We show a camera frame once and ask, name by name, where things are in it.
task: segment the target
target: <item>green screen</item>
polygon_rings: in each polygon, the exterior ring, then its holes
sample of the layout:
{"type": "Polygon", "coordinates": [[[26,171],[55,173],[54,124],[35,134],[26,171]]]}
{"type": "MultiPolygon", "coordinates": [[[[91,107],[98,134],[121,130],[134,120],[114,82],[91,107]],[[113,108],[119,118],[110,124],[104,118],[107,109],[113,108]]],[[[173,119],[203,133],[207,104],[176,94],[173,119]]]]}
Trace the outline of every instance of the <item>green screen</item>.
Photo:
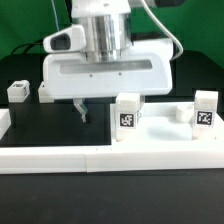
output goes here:
{"type": "MultiPolygon", "coordinates": [[[[69,20],[64,0],[55,0],[60,29],[69,20]]],[[[50,0],[0,2],[0,59],[18,45],[55,33],[50,0]]],[[[224,68],[224,1],[186,0],[180,7],[153,9],[157,17],[182,42],[185,50],[206,54],[224,68]]],[[[132,11],[132,32],[158,31],[143,9],[132,11]]],[[[31,52],[43,52],[36,46],[31,52]]]]}

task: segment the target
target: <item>white cube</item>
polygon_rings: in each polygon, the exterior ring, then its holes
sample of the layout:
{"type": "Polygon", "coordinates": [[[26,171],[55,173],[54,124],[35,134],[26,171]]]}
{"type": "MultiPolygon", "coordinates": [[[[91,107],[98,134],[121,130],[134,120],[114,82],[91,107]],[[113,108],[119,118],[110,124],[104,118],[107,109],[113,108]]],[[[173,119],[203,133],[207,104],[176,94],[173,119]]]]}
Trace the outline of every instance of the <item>white cube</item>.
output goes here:
{"type": "Polygon", "coordinates": [[[0,109],[0,140],[11,125],[11,118],[8,109],[0,109]]]}
{"type": "Polygon", "coordinates": [[[140,94],[120,93],[116,98],[116,140],[131,137],[137,128],[139,111],[142,106],[140,94]]]}
{"type": "Polygon", "coordinates": [[[40,87],[38,89],[38,95],[39,95],[39,102],[40,103],[54,103],[54,99],[52,99],[44,85],[44,82],[40,84],[40,87]]]}
{"type": "Polygon", "coordinates": [[[218,92],[197,91],[194,103],[192,139],[215,139],[215,117],[218,105],[218,92]]]}
{"type": "Polygon", "coordinates": [[[7,93],[9,103],[23,103],[30,94],[30,83],[27,80],[15,81],[7,93]]]}

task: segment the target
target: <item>white block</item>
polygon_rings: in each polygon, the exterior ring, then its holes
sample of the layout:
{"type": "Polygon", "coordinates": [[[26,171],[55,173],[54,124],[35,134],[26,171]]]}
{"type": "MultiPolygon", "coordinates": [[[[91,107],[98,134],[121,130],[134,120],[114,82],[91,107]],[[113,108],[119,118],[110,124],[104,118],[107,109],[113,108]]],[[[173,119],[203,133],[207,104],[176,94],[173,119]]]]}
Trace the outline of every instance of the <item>white block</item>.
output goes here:
{"type": "Polygon", "coordinates": [[[194,105],[190,104],[178,104],[176,108],[176,120],[181,123],[192,122],[194,116],[194,105]]]}
{"type": "Polygon", "coordinates": [[[52,99],[46,88],[45,88],[45,85],[44,85],[44,82],[42,82],[40,84],[40,87],[38,89],[38,94],[39,94],[39,102],[40,103],[54,103],[54,99],[52,99]]]}
{"type": "Polygon", "coordinates": [[[194,103],[193,140],[215,139],[215,117],[218,105],[218,92],[197,91],[194,103]]]}
{"type": "Polygon", "coordinates": [[[9,103],[23,103],[30,94],[30,83],[27,80],[15,81],[7,93],[9,103]]]}
{"type": "Polygon", "coordinates": [[[120,93],[116,98],[116,140],[133,138],[139,120],[141,97],[138,93],[120,93]]]}
{"type": "Polygon", "coordinates": [[[0,109],[0,140],[11,125],[11,118],[8,109],[0,109]]]}

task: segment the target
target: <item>white base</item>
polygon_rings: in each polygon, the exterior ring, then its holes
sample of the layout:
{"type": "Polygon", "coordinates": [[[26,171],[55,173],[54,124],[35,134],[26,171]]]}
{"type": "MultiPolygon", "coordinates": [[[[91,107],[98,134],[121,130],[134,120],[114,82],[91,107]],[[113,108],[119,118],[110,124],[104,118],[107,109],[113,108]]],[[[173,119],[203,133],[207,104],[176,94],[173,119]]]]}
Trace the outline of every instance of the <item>white base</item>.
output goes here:
{"type": "MultiPolygon", "coordinates": [[[[111,116],[110,146],[1,148],[0,173],[224,168],[224,132],[217,132],[217,140],[192,141],[191,126],[174,121],[176,105],[145,104],[139,136],[132,141],[115,141],[114,117],[111,116]]],[[[219,116],[217,125],[223,130],[219,116]]]]}
{"type": "Polygon", "coordinates": [[[11,125],[11,118],[8,109],[0,109],[0,140],[11,125]]]}

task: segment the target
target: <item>cable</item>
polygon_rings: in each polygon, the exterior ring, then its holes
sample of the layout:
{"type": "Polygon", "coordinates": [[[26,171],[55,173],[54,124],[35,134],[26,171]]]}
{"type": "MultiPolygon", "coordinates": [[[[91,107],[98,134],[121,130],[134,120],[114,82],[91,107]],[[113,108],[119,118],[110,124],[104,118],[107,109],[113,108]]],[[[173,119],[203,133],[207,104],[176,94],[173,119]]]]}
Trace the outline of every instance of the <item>cable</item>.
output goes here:
{"type": "Polygon", "coordinates": [[[57,11],[56,11],[56,8],[55,8],[54,0],[51,0],[51,3],[52,3],[53,12],[54,12],[55,24],[56,24],[56,27],[57,27],[57,31],[59,31],[58,16],[57,16],[57,11]]]}
{"type": "Polygon", "coordinates": [[[172,41],[176,44],[179,51],[176,53],[176,55],[173,56],[172,60],[177,59],[183,54],[183,47],[180,43],[180,41],[156,18],[156,16],[152,13],[148,5],[146,4],[145,0],[140,0],[142,3],[142,6],[144,7],[146,13],[148,16],[152,19],[152,21],[165,33],[165,35],[172,39],[172,41]]]}
{"type": "Polygon", "coordinates": [[[42,45],[41,43],[28,43],[28,44],[21,44],[18,47],[16,47],[12,52],[11,55],[13,55],[19,48],[25,47],[25,46],[30,46],[30,45],[42,45]]]}
{"type": "Polygon", "coordinates": [[[37,40],[35,42],[33,42],[32,44],[30,44],[24,51],[22,54],[27,54],[27,52],[32,49],[34,46],[36,46],[37,44],[43,45],[43,39],[37,40]]]}

